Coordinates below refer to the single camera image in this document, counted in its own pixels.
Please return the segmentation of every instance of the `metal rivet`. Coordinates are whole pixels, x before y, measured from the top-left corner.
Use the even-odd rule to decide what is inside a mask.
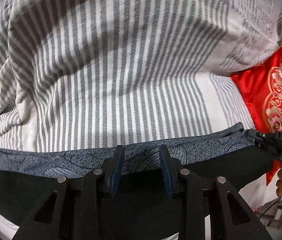
[[[95,170],[93,171],[93,174],[94,174],[94,175],[101,175],[102,172],[103,172],[102,169],[95,169]]]
[[[218,180],[218,182],[221,183],[221,184],[224,184],[224,183],[226,182],[226,178],[225,178],[225,177],[222,177],[222,176],[218,177],[217,180]]]
[[[190,171],[189,171],[188,169],[181,169],[181,170],[180,170],[180,173],[181,173],[182,175],[189,175],[189,174],[190,174]]]
[[[59,182],[59,183],[63,183],[63,182],[65,182],[67,180],[67,177],[66,176],[60,176],[60,177],[58,177],[58,179],[57,179],[57,181]]]

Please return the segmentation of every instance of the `black cable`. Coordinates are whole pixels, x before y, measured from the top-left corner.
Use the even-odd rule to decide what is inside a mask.
[[[268,210],[271,208],[271,207],[273,207],[276,203],[278,203],[279,201],[277,200],[277,201],[275,201],[274,203],[272,203],[264,212],[263,212],[263,214],[262,215],[260,215],[260,217],[259,217],[259,219],[261,219],[261,217],[266,213],[266,212],[268,212]]]

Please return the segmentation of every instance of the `gray and white striped fabric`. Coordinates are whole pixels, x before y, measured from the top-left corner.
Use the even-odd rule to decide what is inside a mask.
[[[0,0],[0,147],[252,128],[228,74],[270,56],[281,25],[282,0]]]

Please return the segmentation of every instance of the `blue patterned fabric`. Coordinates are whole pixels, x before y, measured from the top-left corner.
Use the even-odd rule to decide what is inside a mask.
[[[171,157],[182,164],[201,162],[253,144],[238,123],[226,130],[203,136],[165,139],[125,146],[123,173],[160,167],[159,146],[166,144]],[[100,167],[115,151],[112,148],[83,149],[50,153],[33,153],[0,149],[0,169],[30,175],[76,178]]]

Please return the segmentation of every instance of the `red cushion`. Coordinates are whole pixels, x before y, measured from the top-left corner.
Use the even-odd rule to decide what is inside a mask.
[[[282,46],[263,64],[233,73],[255,128],[261,132],[282,130]],[[275,175],[279,163],[267,173],[267,183]]]

